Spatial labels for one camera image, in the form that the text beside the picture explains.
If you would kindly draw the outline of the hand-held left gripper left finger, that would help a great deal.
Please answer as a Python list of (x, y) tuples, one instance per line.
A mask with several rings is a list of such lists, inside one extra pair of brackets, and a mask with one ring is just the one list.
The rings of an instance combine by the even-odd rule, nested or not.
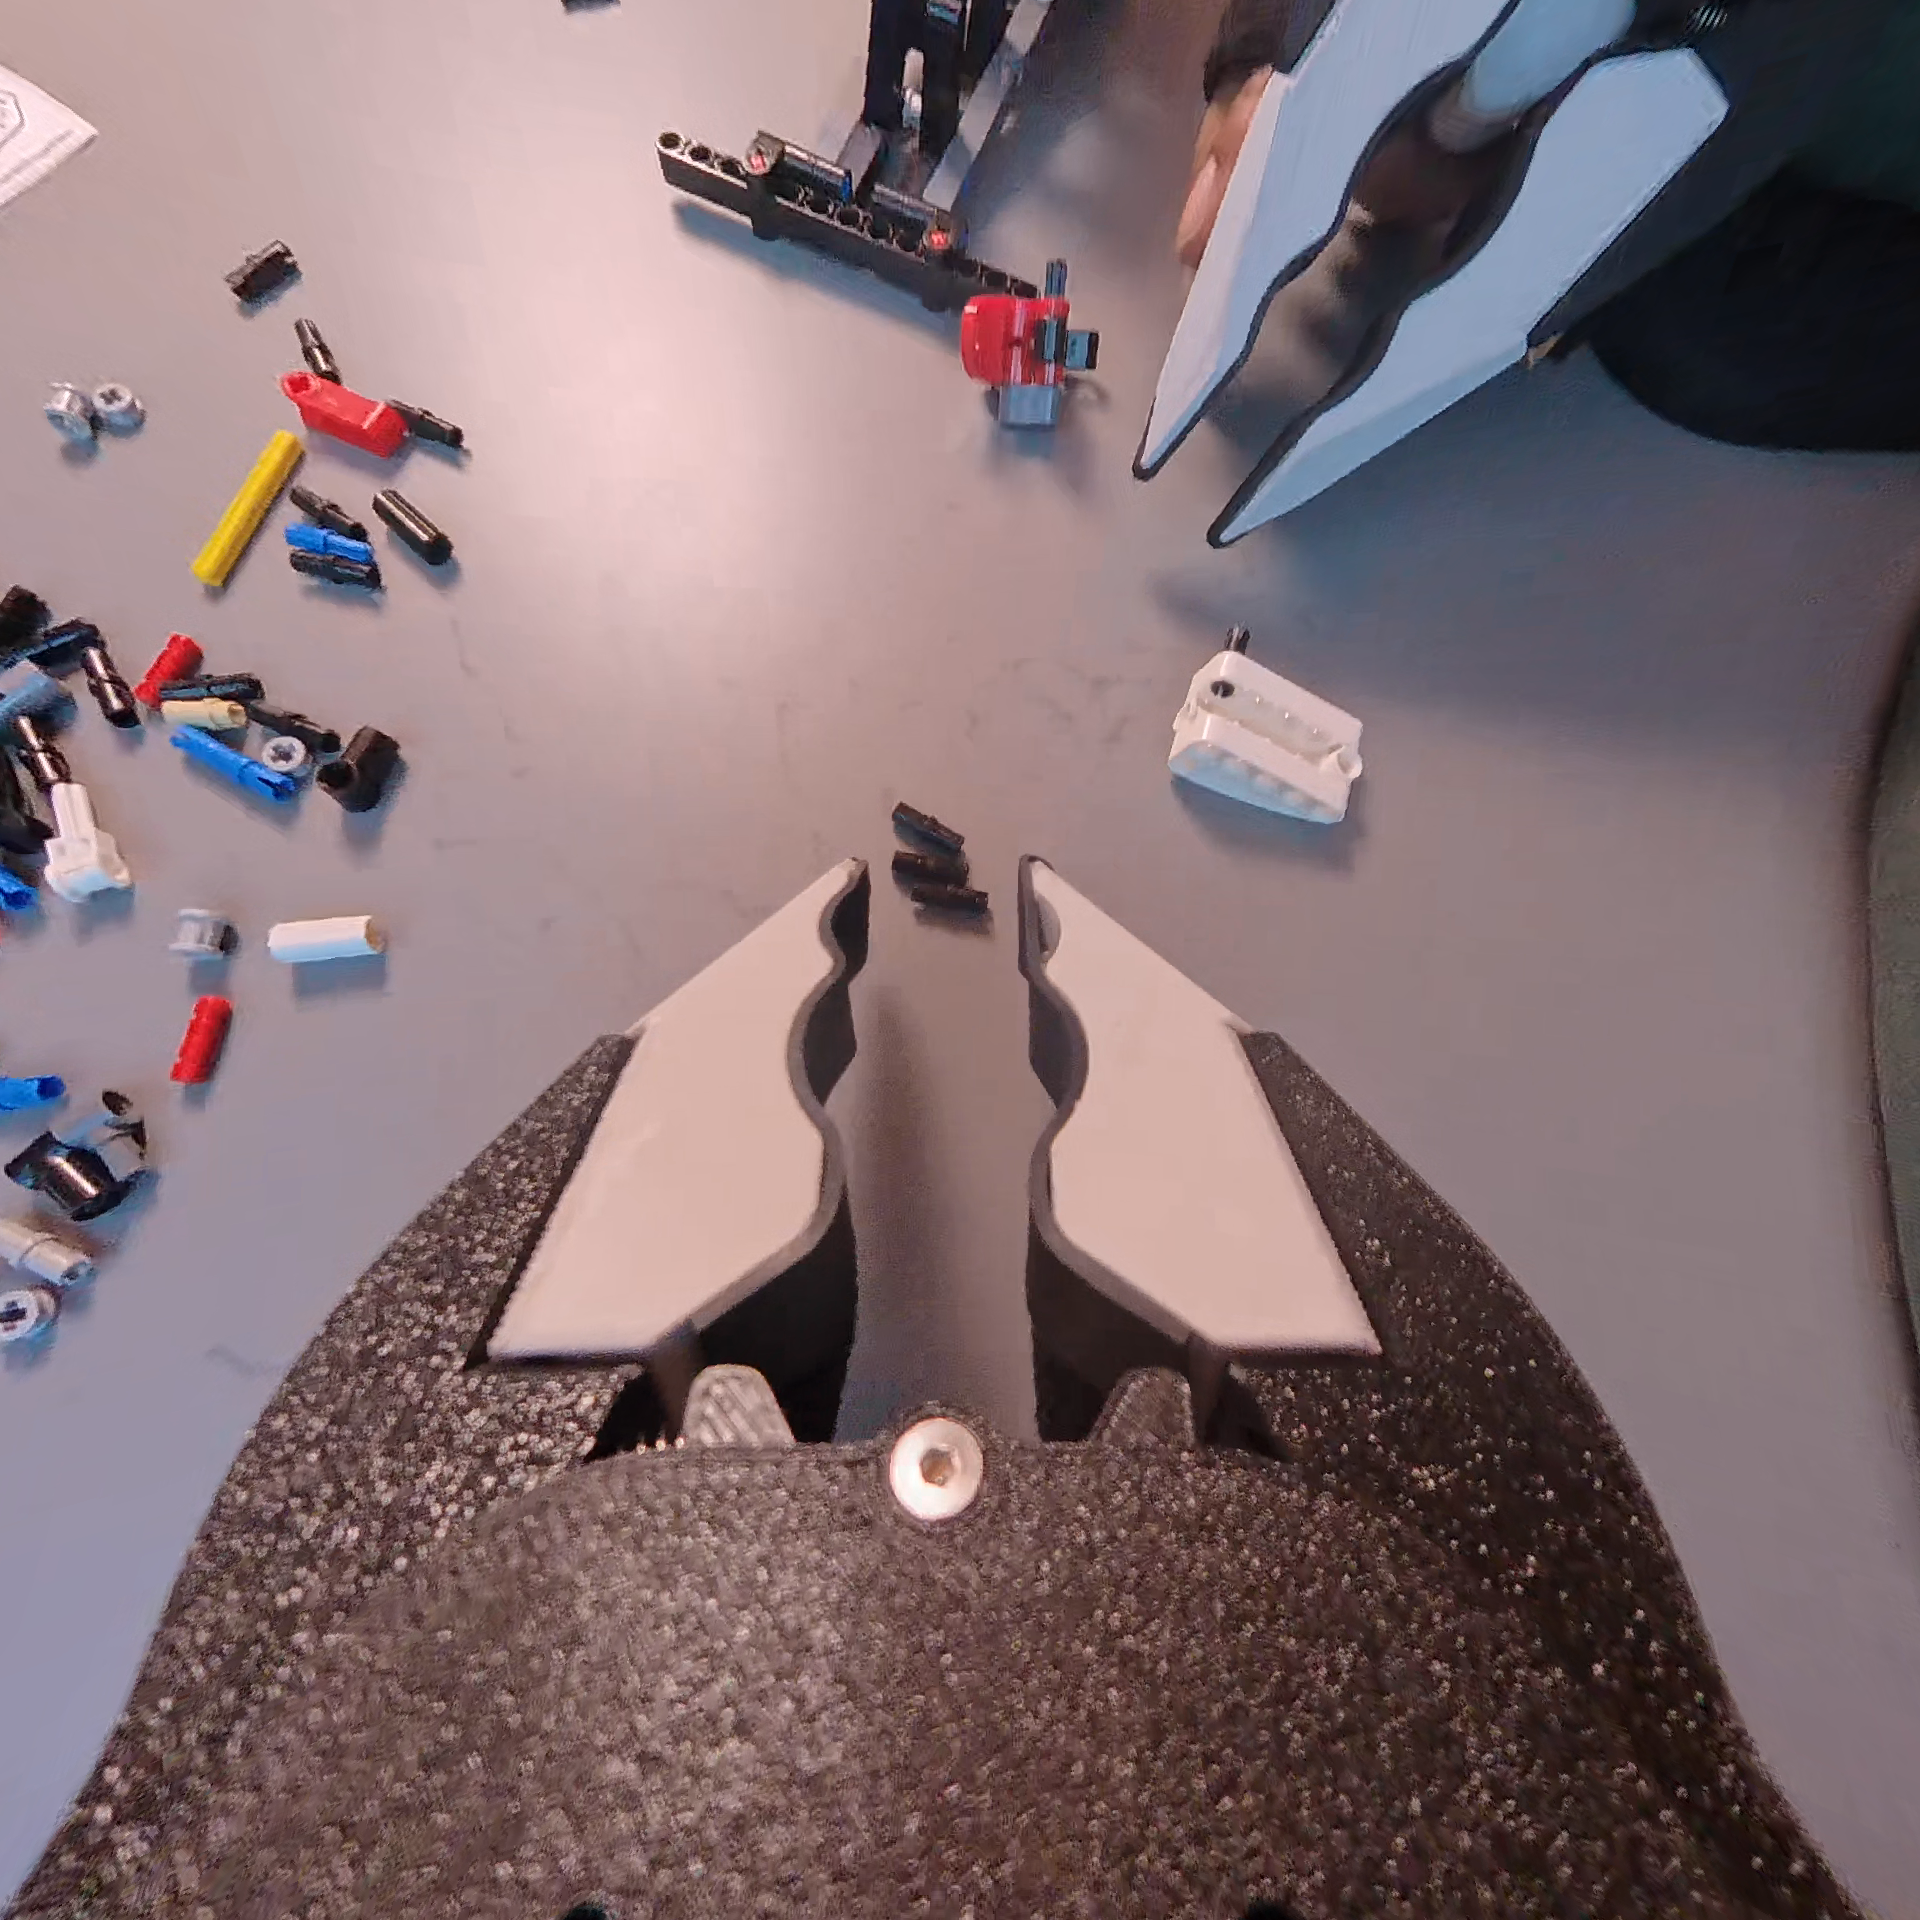
[(868, 863), (845, 856), (628, 1028), (628, 1053), (487, 1336), (490, 1362), (637, 1359), (686, 1329), (839, 1362), (856, 1319), (844, 1145)]

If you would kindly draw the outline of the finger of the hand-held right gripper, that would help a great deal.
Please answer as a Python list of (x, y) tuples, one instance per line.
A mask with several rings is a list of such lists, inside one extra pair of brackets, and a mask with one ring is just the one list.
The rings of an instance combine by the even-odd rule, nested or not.
[(1514, 366), (1529, 333), (1718, 128), (1726, 96), (1686, 45), (1590, 63), (1545, 116), (1519, 185), (1447, 277), (1424, 287), (1360, 377), (1292, 428), (1207, 532), (1276, 520)]
[(1278, 287), (1342, 225), (1381, 135), (1433, 85), (1457, 78), (1509, 12), (1336, 1), (1296, 63), (1265, 85), (1167, 342), (1135, 477), (1153, 477), (1237, 377)]

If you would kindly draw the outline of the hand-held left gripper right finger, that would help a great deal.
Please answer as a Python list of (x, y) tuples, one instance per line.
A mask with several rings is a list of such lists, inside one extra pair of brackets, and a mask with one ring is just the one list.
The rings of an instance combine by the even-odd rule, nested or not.
[(1040, 856), (1020, 878), (1034, 1072), (1054, 1103), (1038, 1223), (1175, 1349), (1378, 1357), (1381, 1334), (1223, 1001)]

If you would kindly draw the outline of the red toy brick piece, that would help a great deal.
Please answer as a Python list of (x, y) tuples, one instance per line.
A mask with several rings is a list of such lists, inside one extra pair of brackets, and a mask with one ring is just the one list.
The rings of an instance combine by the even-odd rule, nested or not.
[(1042, 330), (1064, 335), (1070, 301), (1063, 294), (977, 294), (966, 301), (959, 327), (961, 369), (994, 391), (1044, 391), (1064, 383), (1064, 342), (1042, 349)]

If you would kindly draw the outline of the white curved toy panel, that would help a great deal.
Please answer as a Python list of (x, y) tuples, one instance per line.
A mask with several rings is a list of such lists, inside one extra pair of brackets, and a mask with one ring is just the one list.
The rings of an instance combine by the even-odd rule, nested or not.
[(1191, 677), (1167, 773), (1250, 809), (1340, 825), (1361, 773), (1360, 738), (1356, 714), (1224, 647)]

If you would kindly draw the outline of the black white toy brick model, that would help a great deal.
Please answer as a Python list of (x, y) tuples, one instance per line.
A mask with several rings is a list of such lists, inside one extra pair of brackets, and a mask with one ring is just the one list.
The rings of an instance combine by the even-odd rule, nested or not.
[(871, 1), (858, 110), (833, 152), (759, 130), (742, 152), (665, 130), (662, 181), (871, 273), (937, 314), (1038, 297), (974, 253), (959, 198), (1016, 93), (1050, 1)]

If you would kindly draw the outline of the pile of small toy pieces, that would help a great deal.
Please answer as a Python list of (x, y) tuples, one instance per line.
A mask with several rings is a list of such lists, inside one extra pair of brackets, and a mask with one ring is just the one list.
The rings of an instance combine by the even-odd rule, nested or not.
[[(183, 760), (273, 806), (313, 784), (342, 801), (380, 801), (398, 769), (398, 742), (358, 728), (350, 738), (297, 711), (260, 701), (249, 677), (200, 679), (200, 648), (168, 638), (150, 674), (129, 685), (102, 633), (53, 624), (23, 588), (5, 591), (5, 912), (29, 913), (42, 895), (90, 904), (134, 889), (129, 863), (102, 828), (84, 781), (58, 742), (69, 705), (63, 674), (77, 674), (110, 728), (164, 728)], [(40, 1201), (5, 1218), (5, 1344), (45, 1340), (70, 1293), (94, 1282), (90, 1250), (65, 1236), (140, 1198), (152, 1175), (150, 1127), (129, 1094), (106, 1088), (90, 1111), (42, 1124), (5, 1158), (5, 1182)]]

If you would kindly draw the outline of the person's right hand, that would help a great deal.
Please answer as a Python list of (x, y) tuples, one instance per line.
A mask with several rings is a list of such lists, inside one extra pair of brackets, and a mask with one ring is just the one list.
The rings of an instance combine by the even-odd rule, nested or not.
[(1272, 78), (1276, 70), (1269, 63), (1250, 68), (1246, 74), (1233, 78), (1232, 85), (1217, 86), (1205, 108), (1173, 242), (1175, 255), (1186, 272), (1197, 268), (1208, 245), (1242, 140)]

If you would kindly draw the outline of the yellow toy axle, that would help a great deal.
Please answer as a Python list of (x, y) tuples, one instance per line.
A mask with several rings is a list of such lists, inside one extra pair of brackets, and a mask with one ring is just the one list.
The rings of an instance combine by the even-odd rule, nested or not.
[(298, 434), (278, 429), (269, 437), (189, 562), (191, 578), (204, 590), (218, 591), (228, 584), (260, 522), (290, 487), (301, 460), (304, 440)]

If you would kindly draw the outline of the red toy liftarm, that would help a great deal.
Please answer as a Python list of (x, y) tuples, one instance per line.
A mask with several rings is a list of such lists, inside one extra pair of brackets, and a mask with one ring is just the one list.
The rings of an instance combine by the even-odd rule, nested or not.
[(294, 369), (278, 377), (278, 391), (292, 402), (301, 424), (332, 440), (390, 460), (408, 439), (405, 413), (385, 400), (373, 400), (348, 385)]

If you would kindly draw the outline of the white printed sheet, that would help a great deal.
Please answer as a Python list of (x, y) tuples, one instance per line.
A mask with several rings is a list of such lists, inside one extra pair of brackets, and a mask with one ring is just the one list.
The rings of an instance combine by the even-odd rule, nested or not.
[(10, 68), (0, 72), (1, 108), (1, 208), (45, 181), (58, 165), (84, 152), (97, 136), (82, 113)]

